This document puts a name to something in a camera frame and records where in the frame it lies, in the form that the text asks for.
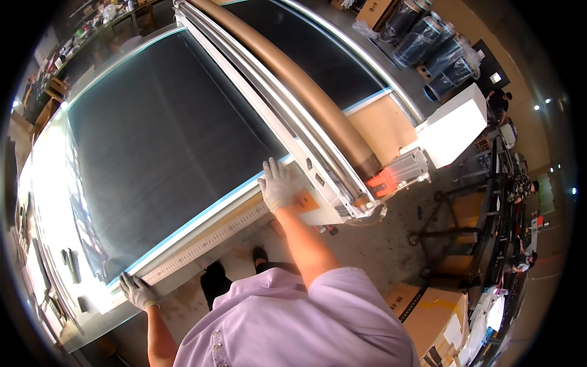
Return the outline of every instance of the black film sheet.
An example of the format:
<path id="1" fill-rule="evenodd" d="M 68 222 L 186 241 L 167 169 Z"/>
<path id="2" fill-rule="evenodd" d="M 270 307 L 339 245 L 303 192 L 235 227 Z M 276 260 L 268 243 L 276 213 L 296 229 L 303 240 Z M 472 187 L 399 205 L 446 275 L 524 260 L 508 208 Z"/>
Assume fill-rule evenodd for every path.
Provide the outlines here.
<path id="1" fill-rule="evenodd" d="M 80 176 L 72 207 L 80 237 L 92 239 L 82 241 L 90 266 L 107 284 L 268 157 L 287 154 L 187 31 L 125 61 L 68 113 Z"/>

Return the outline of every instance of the black tool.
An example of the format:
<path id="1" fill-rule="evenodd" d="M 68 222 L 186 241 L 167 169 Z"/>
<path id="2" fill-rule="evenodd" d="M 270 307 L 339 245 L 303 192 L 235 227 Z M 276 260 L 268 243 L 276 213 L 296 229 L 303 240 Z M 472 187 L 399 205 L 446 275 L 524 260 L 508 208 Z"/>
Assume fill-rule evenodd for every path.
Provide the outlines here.
<path id="1" fill-rule="evenodd" d="M 69 273 L 72 276 L 72 282 L 74 282 L 75 284 L 79 283 L 79 276 L 77 275 L 77 258 L 75 256 L 75 253 L 72 251 L 71 248 L 67 249 L 67 256 L 66 256 L 66 265 L 68 266 L 69 269 Z"/>
<path id="2" fill-rule="evenodd" d="M 77 298 L 77 304 L 79 305 L 79 309 L 81 309 L 82 312 L 87 312 L 87 302 L 83 297 Z"/>

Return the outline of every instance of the metal rail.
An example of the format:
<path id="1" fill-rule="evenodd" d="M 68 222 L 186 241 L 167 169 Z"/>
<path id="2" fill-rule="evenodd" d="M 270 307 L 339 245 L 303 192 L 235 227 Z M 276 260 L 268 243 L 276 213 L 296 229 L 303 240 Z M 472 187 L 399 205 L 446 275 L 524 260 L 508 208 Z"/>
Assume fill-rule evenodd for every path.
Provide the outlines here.
<path id="1" fill-rule="evenodd" d="M 354 212 L 353 216 L 370 215 L 372 210 L 352 205 L 361 196 L 365 196 L 368 201 L 373 201 L 365 184 L 328 135 L 285 86 L 251 52 L 199 9 L 184 1 L 177 2 L 176 8 L 189 21 L 197 25 L 198 29 L 204 32 L 209 40 L 238 66 L 238 69 L 266 98 L 290 131 L 297 135 L 328 173 L 332 184 L 344 196 L 343 202 L 346 208 Z"/>
<path id="2" fill-rule="evenodd" d="M 295 9 L 299 13 L 315 21 L 322 28 L 324 28 L 326 31 L 328 31 L 330 34 L 336 37 L 339 41 L 341 41 L 344 45 L 346 45 L 359 58 L 361 58 L 361 60 L 364 61 L 364 63 L 368 67 L 370 67 L 371 70 L 373 70 L 377 75 L 379 75 L 380 78 L 382 78 L 387 83 L 387 85 L 389 85 L 389 87 L 392 89 L 392 92 L 390 93 L 392 99 L 394 100 L 394 102 L 397 103 L 399 108 L 410 120 L 410 123 L 414 127 L 418 126 L 418 124 L 420 124 L 426 118 L 422 111 L 412 101 L 412 99 L 408 97 L 407 93 L 403 90 L 403 88 L 399 86 L 395 78 L 389 75 L 389 73 L 385 71 L 385 69 L 380 63 L 375 61 L 365 49 L 359 46 L 352 38 L 347 36 L 347 34 L 345 34 L 340 28 L 338 28 L 334 24 L 330 23 L 323 17 L 319 16 L 318 14 L 314 13 L 307 7 L 303 6 L 302 4 L 294 0 L 271 1 L 282 2 L 283 4 L 289 6 L 292 9 Z"/>

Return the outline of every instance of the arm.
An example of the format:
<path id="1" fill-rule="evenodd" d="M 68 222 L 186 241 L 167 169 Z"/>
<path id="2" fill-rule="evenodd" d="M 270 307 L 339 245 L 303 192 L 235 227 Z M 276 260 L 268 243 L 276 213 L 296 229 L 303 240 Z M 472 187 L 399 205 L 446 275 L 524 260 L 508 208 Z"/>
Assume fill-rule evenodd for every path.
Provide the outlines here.
<path id="1" fill-rule="evenodd" d="M 147 356 L 153 367 L 171 367 L 177 354 L 176 341 L 171 336 L 159 310 L 155 295 L 136 275 L 131 280 L 126 273 L 119 276 L 120 289 L 135 307 L 147 312 Z"/>
<path id="2" fill-rule="evenodd" d="M 295 185 L 280 161 L 263 162 L 264 179 L 259 179 L 263 200 L 284 228 L 293 260 L 307 288 L 321 274 L 340 268 L 340 263 L 317 233 L 310 230 L 293 207 Z"/>
<path id="3" fill-rule="evenodd" d="M 147 309 L 147 355 L 152 367 L 171 367 L 176 359 L 177 344 L 161 317 L 157 305 Z"/>
<path id="4" fill-rule="evenodd" d="M 289 250 L 307 288 L 318 276 L 342 267 L 326 243 L 299 218 L 294 207 L 277 209 L 275 217 L 285 231 Z"/>
<path id="5" fill-rule="evenodd" d="M 500 125 L 503 125 L 505 122 L 505 117 L 508 113 L 506 111 L 503 112 L 503 114 L 501 114 L 501 121 L 500 121 Z"/>

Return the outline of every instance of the wooden pallet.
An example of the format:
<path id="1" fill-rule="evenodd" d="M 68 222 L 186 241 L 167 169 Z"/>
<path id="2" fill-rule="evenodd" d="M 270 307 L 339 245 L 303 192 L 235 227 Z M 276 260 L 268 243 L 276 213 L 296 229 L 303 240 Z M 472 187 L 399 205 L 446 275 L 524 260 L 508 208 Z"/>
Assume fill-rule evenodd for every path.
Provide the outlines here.
<path id="1" fill-rule="evenodd" d="M 424 65 L 416 66 L 416 70 L 418 70 L 418 74 L 422 75 L 422 78 L 424 78 L 424 80 L 426 82 L 428 82 L 432 79 L 432 77 L 430 76 L 430 73 L 428 73 L 428 70 L 426 70 Z"/>

